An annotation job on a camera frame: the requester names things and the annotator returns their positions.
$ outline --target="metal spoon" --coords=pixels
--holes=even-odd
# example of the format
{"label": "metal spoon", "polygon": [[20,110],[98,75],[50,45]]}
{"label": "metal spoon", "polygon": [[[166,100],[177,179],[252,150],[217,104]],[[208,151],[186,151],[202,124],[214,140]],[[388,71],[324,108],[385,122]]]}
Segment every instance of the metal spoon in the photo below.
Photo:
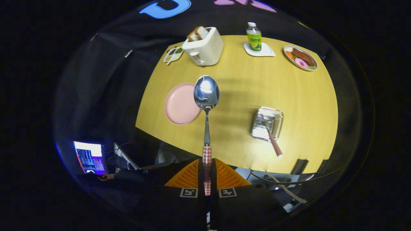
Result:
{"label": "metal spoon", "polygon": [[205,132],[203,147],[203,168],[204,168],[204,191],[205,195],[210,195],[211,191],[211,146],[210,129],[208,126],[208,113],[213,109],[220,99],[218,85],[213,78],[208,75],[201,76],[194,87],[194,101],[197,106],[205,111]]}
{"label": "metal spoon", "polygon": [[264,116],[263,116],[262,114],[259,114],[259,121],[260,121],[260,124],[261,124],[262,126],[266,127],[267,132],[268,132],[268,137],[270,138],[270,141],[271,141],[271,143],[272,143],[272,146],[273,146],[273,148],[274,148],[274,151],[275,151],[275,153],[277,154],[277,157],[278,157],[278,158],[283,157],[283,154],[282,154],[282,152],[281,152],[281,150],[280,150],[280,147],[278,146],[277,142],[275,142],[274,137],[272,136],[270,130],[269,130],[268,127],[267,127],[267,121],[264,120]]}

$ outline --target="pink plate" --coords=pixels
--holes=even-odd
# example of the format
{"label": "pink plate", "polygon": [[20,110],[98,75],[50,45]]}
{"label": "pink plate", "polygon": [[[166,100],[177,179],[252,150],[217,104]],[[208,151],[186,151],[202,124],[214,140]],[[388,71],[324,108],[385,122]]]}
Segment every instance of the pink plate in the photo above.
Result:
{"label": "pink plate", "polygon": [[194,101],[194,84],[182,83],[175,86],[166,97],[164,113],[175,125],[193,121],[200,113],[200,108]]}

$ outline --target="wooden tabletop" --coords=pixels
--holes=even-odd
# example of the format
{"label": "wooden tabletop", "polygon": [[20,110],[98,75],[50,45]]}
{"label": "wooden tabletop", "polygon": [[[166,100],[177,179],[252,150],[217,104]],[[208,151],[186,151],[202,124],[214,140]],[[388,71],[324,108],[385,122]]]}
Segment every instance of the wooden tabletop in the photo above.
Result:
{"label": "wooden tabletop", "polygon": [[[164,114],[169,91],[180,83],[213,77],[220,91],[218,105],[209,113],[212,156],[226,164],[275,173],[290,173],[297,159],[307,159],[303,173],[315,173],[328,159],[338,123],[337,98],[330,75],[319,56],[303,47],[317,62],[313,72],[302,70],[284,53],[288,42],[264,38],[275,57],[248,55],[245,35],[222,36],[224,49],[214,66],[195,65],[187,54],[167,66],[162,56],[145,89],[136,127],[173,146],[201,156],[205,113],[187,125],[174,125]],[[173,44],[167,51],[183,43]],[[271,143],[251,137],[253,117],[261,106],[284,112],[277,141],[283,158]]]}

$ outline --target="bread slice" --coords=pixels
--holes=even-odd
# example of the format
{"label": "bread slice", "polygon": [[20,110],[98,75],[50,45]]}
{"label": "bread slice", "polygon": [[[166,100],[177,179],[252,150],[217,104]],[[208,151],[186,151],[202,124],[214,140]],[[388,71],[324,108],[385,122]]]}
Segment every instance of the bread slice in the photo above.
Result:
{"label": "bread slice", "polygon": [[198,36],[194,33],[194,31],[191,32],[191,33],[187,36],[187,38],[188,38],[188,40],[189,40],[190,42],[194,42],[194,41],[198,41],[198,40],[199,40]]}
{"label": "bread slice", "polygon": [[207,34],[208,34],[208,30],[206,30],[203,26],[199,26],[199,27],[196,27],[196,28],[194,29],[194,33],[195,33],[196,35],[198,35],[199,39],[201,40],[201,39],[205,39],[205,38],[206,38],[206,36],[207,36]]}

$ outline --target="red checkered handle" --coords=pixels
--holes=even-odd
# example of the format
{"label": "red checkered handle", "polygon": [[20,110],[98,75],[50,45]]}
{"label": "red checkered handle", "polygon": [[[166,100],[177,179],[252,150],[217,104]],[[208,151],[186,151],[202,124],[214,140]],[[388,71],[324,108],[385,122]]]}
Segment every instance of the red checkered handle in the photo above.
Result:
{"label": "red checkered handle", "polygon": [[282,152],[280,150],[280,147],[278,147],[278,144],[277,144],[277,142],[275,142],[275,139],[274,139],[274,137],[272,136],[271,133],[268,133],[268,136],[270,137],[272,146],[274,147],[274,150],[275,150],[275,153],[277,154],[277,157],[281,158],[283,155],[282,155]]}
{"label": "red checkered handle", "polygon": [[211,192],[211,147],[204,145],[203,147],[203,169],[204,169],[204,192],[206,196]]}

